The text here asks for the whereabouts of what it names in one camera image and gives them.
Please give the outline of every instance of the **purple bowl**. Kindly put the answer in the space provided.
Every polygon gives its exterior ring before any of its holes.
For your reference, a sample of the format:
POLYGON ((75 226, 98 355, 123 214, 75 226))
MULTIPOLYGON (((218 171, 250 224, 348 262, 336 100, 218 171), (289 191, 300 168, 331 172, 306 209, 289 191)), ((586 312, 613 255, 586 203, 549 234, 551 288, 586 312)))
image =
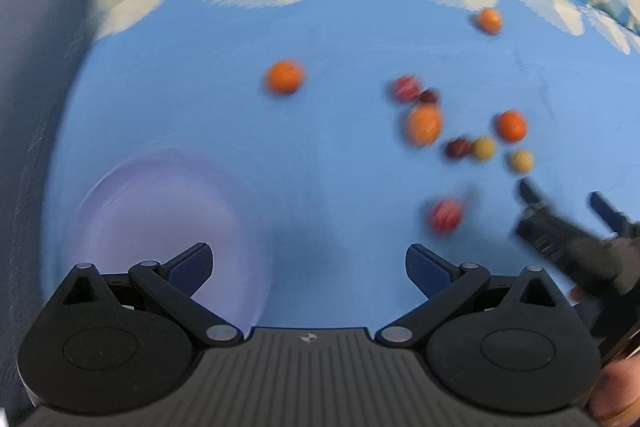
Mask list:
POLYGON ((84 198, 69 223, 60 268, 94 263, 126 272, 164 263, 203 241, 213 274, 193 298, 247 334, 269 294, 273 253, 248 195, 228 174, 191 153, 164 149, 119 165, 84 198))

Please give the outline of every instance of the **orange fruit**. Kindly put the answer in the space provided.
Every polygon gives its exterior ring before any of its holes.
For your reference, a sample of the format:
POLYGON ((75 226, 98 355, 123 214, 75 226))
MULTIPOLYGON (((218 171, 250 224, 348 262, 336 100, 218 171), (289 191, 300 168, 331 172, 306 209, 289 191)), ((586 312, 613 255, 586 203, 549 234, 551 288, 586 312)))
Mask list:
POLYGON ((292 94, 305 80, 305 68, 295 60, 281 60, 267 71, 267 87, 279 94, 292 94))
POLYGON ((527 120, 517 111, 505 111, 498 117, 496 128, 503 140, 516 143, 527 134, 527 120))
POLYGON ((493 8, 484 8, 478 14, 478 26, 480 26, 481 30, 491 35, 500 33, 502 30, 502 15, 493 8))
POLYGON ((409 113, 406 132, 409 140, 418 147, 431 145, 442 131, 442 113, 433 103, 421 103, 409 113))

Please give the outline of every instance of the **silver screw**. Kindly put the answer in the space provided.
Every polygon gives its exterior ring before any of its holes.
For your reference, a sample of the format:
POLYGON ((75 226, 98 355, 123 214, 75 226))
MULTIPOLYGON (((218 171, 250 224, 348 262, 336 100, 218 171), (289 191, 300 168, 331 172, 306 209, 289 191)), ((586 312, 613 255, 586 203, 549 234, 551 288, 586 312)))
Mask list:
POLYGON ((212 341, 226 342, 233 340, 238 334, 238 330, 228 324, 218 324, 207 328, 206 335, 212 341))
POLYGON ((389 326, 388 328, 383 329, 380 335, 387 342, 393 342, 396 344, 410 341, 412 336, 414 336, 411 330, 403 326, 389 326))

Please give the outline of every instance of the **red ball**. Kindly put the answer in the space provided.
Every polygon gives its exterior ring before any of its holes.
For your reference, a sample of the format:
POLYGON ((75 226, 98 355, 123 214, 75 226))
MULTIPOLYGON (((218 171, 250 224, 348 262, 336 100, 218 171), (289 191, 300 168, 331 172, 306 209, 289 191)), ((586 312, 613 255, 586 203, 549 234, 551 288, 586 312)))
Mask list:
POLYGON ((398 102, 413 102, 422 92, 420 80, 415 75, 404 74, 398 78, 393 85, 394 97, 398 102))
POLYGON ((431 230, 435 233, 451 233, 462 222, 464 210, 460 203, 451 198, 439 201, 429 216, 431 230))

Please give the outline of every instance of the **gray surface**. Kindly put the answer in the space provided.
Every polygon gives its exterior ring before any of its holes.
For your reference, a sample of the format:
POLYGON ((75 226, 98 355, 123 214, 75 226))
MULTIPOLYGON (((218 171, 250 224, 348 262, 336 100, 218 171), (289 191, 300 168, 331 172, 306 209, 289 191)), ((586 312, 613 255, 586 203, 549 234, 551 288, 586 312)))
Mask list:
POLYGON ((415 353, 365 330, 257 329, 238 347, 207 351, 171 396, 114 417, 44 407, 24 427, 596 427, 584 412, 507 417, 454 400, 415 353))
POLYGON ((15 360, 42 306, 42 195, 62 105, 89 41, 88 2, 0 3, 0 407, 10 421, 30 405, 15 360))

